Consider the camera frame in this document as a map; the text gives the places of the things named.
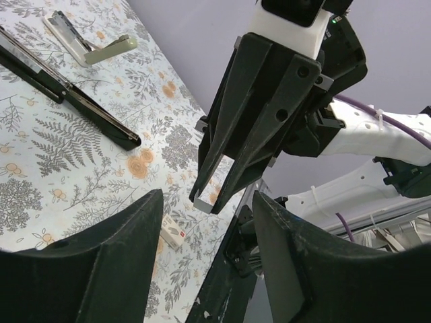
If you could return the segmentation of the black stapler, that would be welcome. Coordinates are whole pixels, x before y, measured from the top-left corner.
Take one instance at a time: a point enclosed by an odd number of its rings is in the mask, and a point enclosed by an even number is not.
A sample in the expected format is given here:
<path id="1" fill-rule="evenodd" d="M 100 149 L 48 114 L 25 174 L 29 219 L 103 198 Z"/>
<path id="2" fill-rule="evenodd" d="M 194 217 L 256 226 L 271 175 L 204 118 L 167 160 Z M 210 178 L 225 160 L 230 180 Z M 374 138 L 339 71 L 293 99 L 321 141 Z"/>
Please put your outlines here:
<path id="1" fill-rule="evenodd" d="M 1 28 L 1 65 L 58 104 L 67 102 L 92 122 L 103 135 L 130 151 L 141 145 L 139 135 L 128 129 L 67 78 L 41 61 L 4 28 Z"/>

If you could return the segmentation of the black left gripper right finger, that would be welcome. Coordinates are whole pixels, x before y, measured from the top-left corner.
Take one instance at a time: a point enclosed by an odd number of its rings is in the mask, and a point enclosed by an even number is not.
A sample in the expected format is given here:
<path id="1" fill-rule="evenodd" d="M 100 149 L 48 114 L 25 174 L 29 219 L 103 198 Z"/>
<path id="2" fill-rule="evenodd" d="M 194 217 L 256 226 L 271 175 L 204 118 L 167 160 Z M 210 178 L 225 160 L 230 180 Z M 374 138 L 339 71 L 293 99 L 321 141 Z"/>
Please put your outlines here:
<path id="1" fill-rule="evenodd" d="M 429 322 L 430 245 L 403 252 L 361 246 L 253 197 L 274 322 Z"/>

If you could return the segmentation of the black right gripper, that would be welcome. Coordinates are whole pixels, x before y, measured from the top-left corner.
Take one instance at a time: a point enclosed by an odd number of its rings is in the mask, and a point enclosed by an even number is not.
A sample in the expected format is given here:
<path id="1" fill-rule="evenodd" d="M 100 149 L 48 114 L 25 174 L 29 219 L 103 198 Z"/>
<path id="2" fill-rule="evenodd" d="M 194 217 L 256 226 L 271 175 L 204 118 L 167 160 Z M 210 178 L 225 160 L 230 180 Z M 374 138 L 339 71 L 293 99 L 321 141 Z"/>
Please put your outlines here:
<path id="1" fill-rule="evenodd" d="M 212 213 L 260 179 L 280 152 L 318 157 L 346 123 L 329 111 L 333 98 L 367 74 L 362 45 L 345 16 L 331 17 L 317 58 L 254 33 L 234 49 L 199 145 L 194 201 L 223 156 L 233 159 Z"/>

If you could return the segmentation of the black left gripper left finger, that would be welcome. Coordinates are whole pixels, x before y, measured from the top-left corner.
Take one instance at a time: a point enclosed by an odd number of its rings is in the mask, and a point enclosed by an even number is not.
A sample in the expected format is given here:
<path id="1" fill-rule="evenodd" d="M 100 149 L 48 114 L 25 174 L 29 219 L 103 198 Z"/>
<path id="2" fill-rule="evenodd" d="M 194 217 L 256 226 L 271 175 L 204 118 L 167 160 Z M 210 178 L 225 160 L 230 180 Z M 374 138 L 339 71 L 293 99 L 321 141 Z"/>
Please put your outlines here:
<path id="1" fill-rule="evenodd" d="M 164 197 L 126 209 L 42 250 L 1 253 L 2 322 L 143 322 Z"/>

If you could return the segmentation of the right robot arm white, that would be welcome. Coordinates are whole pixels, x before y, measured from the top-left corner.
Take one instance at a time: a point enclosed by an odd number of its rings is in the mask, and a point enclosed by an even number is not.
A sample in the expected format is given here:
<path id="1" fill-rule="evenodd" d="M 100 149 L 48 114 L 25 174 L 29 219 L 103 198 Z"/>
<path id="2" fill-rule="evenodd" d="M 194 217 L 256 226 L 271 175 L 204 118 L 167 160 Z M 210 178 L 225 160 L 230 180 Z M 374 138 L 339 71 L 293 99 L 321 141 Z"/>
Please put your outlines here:
<path id="1" fill-rule="evenodd" d="M 204 120 L 189 195 L 196 201 L 220 160 L 232 160 L 218 197 L 202 206 L 206 213 L 219 213 L 280 153 L 370 157 L 345 176 L 282 199 L 314 224 L 363 203 L 430 194 L 430 111 L 385 114 L 343 96 L 365 77 L 365 52 L 345 17 L 328 17 L 322 27 L 315 58 L 252 32 L 239 38 Z"/>

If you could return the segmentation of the beige stapler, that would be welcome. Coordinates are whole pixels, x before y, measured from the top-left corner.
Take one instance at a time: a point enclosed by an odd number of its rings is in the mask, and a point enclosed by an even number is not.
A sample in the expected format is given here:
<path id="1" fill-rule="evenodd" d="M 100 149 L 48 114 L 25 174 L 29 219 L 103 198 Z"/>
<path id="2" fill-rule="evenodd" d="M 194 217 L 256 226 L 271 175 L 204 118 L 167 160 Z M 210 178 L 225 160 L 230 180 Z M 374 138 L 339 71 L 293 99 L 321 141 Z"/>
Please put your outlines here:
<path id="1" fill-rule="evenodd" d="M 105 47 L 92 44 L 83 38 L 62 11 L 46 14 L 42 21 L 82 67 L 95 65 L 137 48 L 136 39 L 127 34 L 120 36 Z"/>

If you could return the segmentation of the small staple box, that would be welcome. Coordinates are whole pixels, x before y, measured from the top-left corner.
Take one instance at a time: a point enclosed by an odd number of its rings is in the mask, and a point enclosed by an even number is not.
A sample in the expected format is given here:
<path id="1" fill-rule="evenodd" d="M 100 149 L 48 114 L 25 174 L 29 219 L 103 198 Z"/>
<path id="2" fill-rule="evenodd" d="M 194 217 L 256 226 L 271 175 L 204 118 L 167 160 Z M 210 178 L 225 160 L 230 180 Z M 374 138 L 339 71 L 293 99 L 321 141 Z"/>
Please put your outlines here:
<path id="1" fill-rule="evenodd" d="M 173 250 L 177 251 L 182 246 L 186 233 L 171 216 L 165 215 L 162 219 L 160 235 Z"/>

